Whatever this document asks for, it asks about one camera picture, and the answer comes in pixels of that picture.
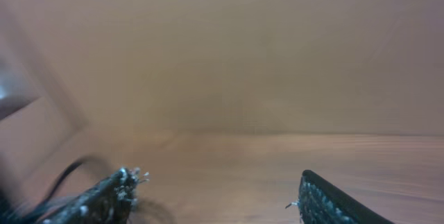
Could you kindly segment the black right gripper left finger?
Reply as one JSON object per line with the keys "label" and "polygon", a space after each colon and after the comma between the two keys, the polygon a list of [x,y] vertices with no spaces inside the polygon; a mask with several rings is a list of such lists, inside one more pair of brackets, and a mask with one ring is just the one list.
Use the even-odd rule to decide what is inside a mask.
{"label": "black right gripper left finger", "polygon": [[66,205],[46,215],[41,224],[126,223],[137,206],[137,187],[149,173],[120,168]]}

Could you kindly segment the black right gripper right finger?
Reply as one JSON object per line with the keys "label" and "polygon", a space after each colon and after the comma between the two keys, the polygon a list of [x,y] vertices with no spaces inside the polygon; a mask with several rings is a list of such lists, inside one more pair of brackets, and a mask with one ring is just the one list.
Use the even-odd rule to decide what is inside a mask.
{"label": "black right gripper right finger", "polygon": [[304,224],[393,224],[312,170],[302,172],[296,206]]}

